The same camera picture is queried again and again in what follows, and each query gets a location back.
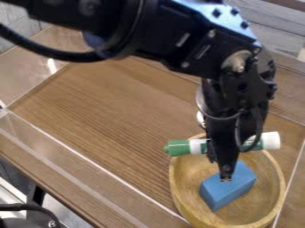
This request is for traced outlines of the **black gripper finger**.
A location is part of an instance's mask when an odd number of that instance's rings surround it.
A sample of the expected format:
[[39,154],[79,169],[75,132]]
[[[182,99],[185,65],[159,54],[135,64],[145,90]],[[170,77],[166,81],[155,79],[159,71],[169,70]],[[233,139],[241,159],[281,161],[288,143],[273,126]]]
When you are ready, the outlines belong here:
[[217,163],[222,181],[233,179],[238,154],[234,136],[227,132],[207,131],[207,157],[211,163]]

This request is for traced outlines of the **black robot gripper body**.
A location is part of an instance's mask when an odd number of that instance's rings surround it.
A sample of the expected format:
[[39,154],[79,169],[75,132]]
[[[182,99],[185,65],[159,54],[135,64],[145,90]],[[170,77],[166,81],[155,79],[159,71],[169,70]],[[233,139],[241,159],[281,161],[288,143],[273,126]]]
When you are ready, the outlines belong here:
[[199,97],[197,100],[199,114],[206,126],[209,149],[256,149],[262,143],[264,124],[269,111],[269,103],[260,102],[250,109],[214,112],[209,106],[210,100]]

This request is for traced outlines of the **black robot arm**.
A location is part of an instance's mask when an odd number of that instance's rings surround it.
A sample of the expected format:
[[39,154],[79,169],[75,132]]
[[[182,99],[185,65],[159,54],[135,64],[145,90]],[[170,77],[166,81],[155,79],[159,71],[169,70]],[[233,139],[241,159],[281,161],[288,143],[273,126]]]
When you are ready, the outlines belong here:
[[82,32],[90,51],[56,50],[0,23],[0,37],[60,61],[135,55],[199,77],[197,105],[206,121],[207,156],[222,180],[262,137],[277,92],[276,63],[248,20],[223,0],[0,0],[31,18]]

